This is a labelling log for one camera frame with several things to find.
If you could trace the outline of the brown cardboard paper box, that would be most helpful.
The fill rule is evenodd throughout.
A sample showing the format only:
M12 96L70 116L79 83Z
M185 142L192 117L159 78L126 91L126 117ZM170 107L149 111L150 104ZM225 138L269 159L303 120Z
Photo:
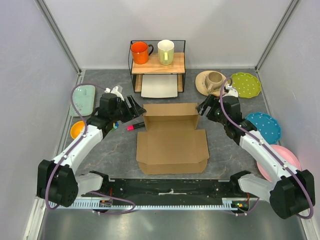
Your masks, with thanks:
M145 104L145 131L137 134L136 160L146 175L202 173L210 158L198 129L197 103Z

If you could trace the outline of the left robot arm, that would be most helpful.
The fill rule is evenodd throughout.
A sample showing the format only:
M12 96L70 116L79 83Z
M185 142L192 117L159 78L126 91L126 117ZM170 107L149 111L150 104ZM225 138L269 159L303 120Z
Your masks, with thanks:
M57 207L70 207L78 196L94 192L99 197L110 191L107 175L91 171L75 176L81 162L100 143L117 122L126 123L146 113L131 95L126 99L114 93L104 93L99 106L85 121L84 128L73 142L52 160L42 160L37 170L36 195Z

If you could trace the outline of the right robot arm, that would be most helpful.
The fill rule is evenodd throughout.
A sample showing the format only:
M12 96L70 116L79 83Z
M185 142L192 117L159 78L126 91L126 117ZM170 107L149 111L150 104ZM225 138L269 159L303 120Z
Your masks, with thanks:
M233 196L249 193L265 200L282 219L300 216L306 210L309 214L303 218L313 217L314 176L309 170L298 170L289 164L264 140L257 127L243 118L237 97L208 95L196 110L208 120L222 124L226 135L247 151L270 177L265 180L249 171L232 175L229 191Z

